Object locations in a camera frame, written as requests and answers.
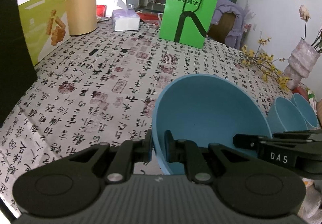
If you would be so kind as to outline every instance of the ribbed gray panel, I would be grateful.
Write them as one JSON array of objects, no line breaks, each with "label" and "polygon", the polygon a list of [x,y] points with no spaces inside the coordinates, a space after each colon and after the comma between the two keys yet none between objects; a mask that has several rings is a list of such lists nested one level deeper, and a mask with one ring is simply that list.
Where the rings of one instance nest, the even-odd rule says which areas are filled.
[{"label": "ribbed gray panel", "polygon": [[59,219],[23,214],[14,224],[304,224],[297,216],[258,220],[224,206],[206,185],[185,175],[133,175],[120,185],[109,185],[86,210]]}]

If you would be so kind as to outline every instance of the vase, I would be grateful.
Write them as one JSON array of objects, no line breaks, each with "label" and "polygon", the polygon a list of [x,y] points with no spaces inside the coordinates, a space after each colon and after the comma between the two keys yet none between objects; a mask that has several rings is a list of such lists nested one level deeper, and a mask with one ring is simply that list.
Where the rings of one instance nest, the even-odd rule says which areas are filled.
[{"label": "vase", "polygon": [[292,51],[289,57],[289,65],[284,71],[284,75],[291,80],[287,83],[287,86],[292,90],[298,86],[302,78],[307,78],[312,71],[315,63],[317,63],[320,53],[303,38]]}]

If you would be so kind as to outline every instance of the tablecloth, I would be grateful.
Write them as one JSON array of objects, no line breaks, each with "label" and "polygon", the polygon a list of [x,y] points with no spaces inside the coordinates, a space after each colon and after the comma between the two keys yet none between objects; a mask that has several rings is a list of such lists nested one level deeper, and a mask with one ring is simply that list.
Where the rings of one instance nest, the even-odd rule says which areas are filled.
[{"label": "tablecloth", "polygon": [[[277,83],[234,59],[238,50],[206,38],[196,49],[159,39],[155,25],[115,32],[112,21],[88,35],[72,37],[36,67],[38,78],[0,129],[0,196],[19,215],[12,197],[24,172],[99,142],[112,146],[142,137],[151,127],[162,89],[186,74],[207,73],[243,89],[267,114]],[[155,155],[137,163],[136,174],[162,174]]]}]

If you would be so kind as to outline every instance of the blue cup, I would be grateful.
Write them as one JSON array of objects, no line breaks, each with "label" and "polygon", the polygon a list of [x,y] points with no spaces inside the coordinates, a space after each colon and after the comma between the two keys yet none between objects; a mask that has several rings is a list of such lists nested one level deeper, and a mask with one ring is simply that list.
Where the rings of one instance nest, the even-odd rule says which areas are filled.
[{"label": "blue cup", "polygon": [[257,104],[235,84],[214,75],[193,74],[170,83],[156,101],[152,138],[159,165],[165,174],[184,174],[181,163],[166,161],[164,132],[192,140],[199,147],[220,143],[257,157],[255,151],[235,148],[234,135],[272,137]]},{"label": "blue cup", "polygon": [[294,93],[291,102],[297,106],[298,110],[301,112],[303,118],[305,119],[306,125],[309,130],[313,130],[318,126],[318,118],[315,115],[310,103],[303,98],[301,94]]},{"label": "blue cup", "polygon": [[283,97],[275,99],[268,112],[267,121],[272,133],[308,129],[298,108]]}]

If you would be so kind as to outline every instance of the bowl rim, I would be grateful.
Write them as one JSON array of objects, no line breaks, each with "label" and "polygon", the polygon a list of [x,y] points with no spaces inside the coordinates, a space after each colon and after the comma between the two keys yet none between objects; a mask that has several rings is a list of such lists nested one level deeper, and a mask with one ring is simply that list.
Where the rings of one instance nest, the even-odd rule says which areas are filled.
[{"label": "bowl rim", "polygon": [[[316,118],[316,126],[314,126],[314,125],[312,125],[307,119],[306,119],[306,117],[303,115],[303,113],[301,112],[301,110],[298,108],[298,106],[297,106],[297,99],[298,98],[300,98],[300,99],[303,99],[303,100],[305,100],[306,102],[307,102],[307,104],[310,106],[310,108],[311,108],[311,110],[312,110],[312,112],[313,112],[313,114],[314,114],[314,116],[315,116],[315,118]],[[302,115],[302,117],[304,118],[304,120],[305,120],[305,122],[307,123],[307,124],[309,124],[312,128],[316,128],[318,125],[319,125],[319,122],[318,122],[318,117],[316,116],[316,114],[314,113],[314,110],[312,109],[312,107],[311,107],[311,105],[310,105],[310,103],[301,95],[301,94],[299,94],[299,93],[297,93],[297,92],[295,92],[294,94],[293,94],[293,96],[292,96],[292,99],[294,99],[294,102],[295,102],[295,106],[297,107],[297,109],[299,110],[299,112],[301,113],[301,115]]]},{"label": "bowl rim", "polygon": [[162,153],[162,150],[161,150],[161,146],[159,144],[159,140],[158,140],[158,137],[157,137],[157,130],[156,130],[156,127],[154,127],[154,125],[156,126],[157,124],[157,109],[159,107],[159,104],[165,94],[165,92],[167,92],[167,90],[175,83],[177,83],[178,81],[182,80],[182,79],[185,79],[185,78],[189,78],[189,77],[197,77],[197,76],[206,76],[206,77],[211,77],[211,78],[214,78],[214,79],[219,79],[219,80],[222,80],[224,82],[227,82],[229,83],[230,85],[234,86],[236,89],[238,89],[241,93],[245,94],[248,98],[251,99],[251,101],[254,103],[254,105],[256,106],[256,108],[258,109],[258,111],[262,114],[265,122],[266,122],[266,126],[268,128],[268,131],[269,131],[269,136],[270,138],[273,138],[272,136],[272,132],[270,130],[270,127],[268,125],[268,122],[267,122],[267,119],[266,119],[266,116],[264,116],[263,112],[260,110],[260,108],[257,106],[256,102],[254,101],[254,99],[245,91],[243,91],[239,86],[235,85],[234,83],[226,80],[226,79],[223,79],[223,78],[220,78],[219,76],[217,75],[212,75],[212,74],[189,74],[189,75],[184,75],[184,76],[181,76],[177,79],[175,79],[173,82],[169,83],[163,90],[162,92],[160,93],[160,95],[158,96],[158,99],[155,103],[155,106],[154,106],[154,109],[153,109],[153,114],[152,114],[152,139],[153,139],[153,144],[154,144],[154,149],[155,149],[155,154],[156,154],[156,157],[157,157],[157,160],[158,160],[158,164],[162,170],[162,172],[166,175],[170,175],[170,174],[173,174],[172,170],[170,169],[169,165],[168,165],[168,162],[165,160],[165,157],[162,155],[160,155],[160,153]]},{"label": "bowl rim", "polygon": [[302,113],[301,113],[301,112],[300,112],[300,110],[297,108],[297,106],[296,106],[293,102],[291,102],[290,100],[288,100],[287,98],[284,98],[284,97],[277,97],[277,98],[275,99],[274,103],[273,103],[273,105],[274,105],[274,111],[275,111],[275,114],[277,115],[277,118],[279,119],[279,122],[280,122],[280,123],[281,123],[281,125],[283,126],[284,130],[287,130],[287,129],[286,129],[286,127],[285,127],[285,125],[284,125],[283,121],[281,120],[280,115],[279,115],[279,113],[277,112],[277,109],[276,109],[276,102],[277,102],[277,100],[278,100],[278,99],[285,99],[288,103],[291,103],[291,104],[295,107],[295,109],[296,109],[296,110],[298,111],[298,113],[300,114],[300,116],[301,116],[302,120],[304,121],[304,124],[305,124],[305,126],[306,126],[306,130],[307,130],[307,129],[308,129],[308,125],[306,124],[305,118],[303,117]]}]

